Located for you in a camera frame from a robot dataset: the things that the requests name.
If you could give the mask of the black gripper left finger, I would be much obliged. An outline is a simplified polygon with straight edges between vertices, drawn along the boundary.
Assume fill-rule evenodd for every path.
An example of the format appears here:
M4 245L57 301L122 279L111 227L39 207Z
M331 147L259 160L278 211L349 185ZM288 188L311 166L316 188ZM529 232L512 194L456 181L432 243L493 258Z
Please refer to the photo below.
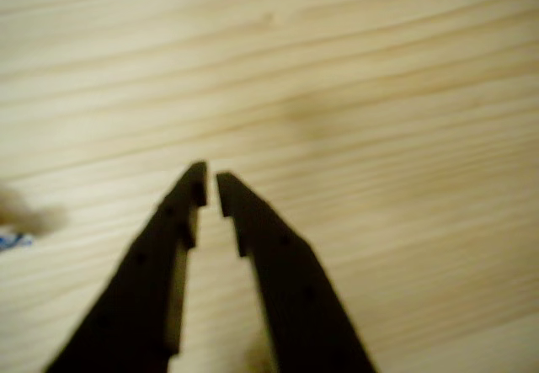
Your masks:
M47 371L168 370L179 353L188 255L206 186L206 164L191 164Z

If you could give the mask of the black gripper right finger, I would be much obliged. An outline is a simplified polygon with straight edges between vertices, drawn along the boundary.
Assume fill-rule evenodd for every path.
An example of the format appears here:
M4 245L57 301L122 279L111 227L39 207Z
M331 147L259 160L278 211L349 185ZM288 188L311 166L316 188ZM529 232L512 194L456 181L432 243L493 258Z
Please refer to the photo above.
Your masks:
M256 278L276 370L376 371L307 241L233 173L216 181L222 214Z

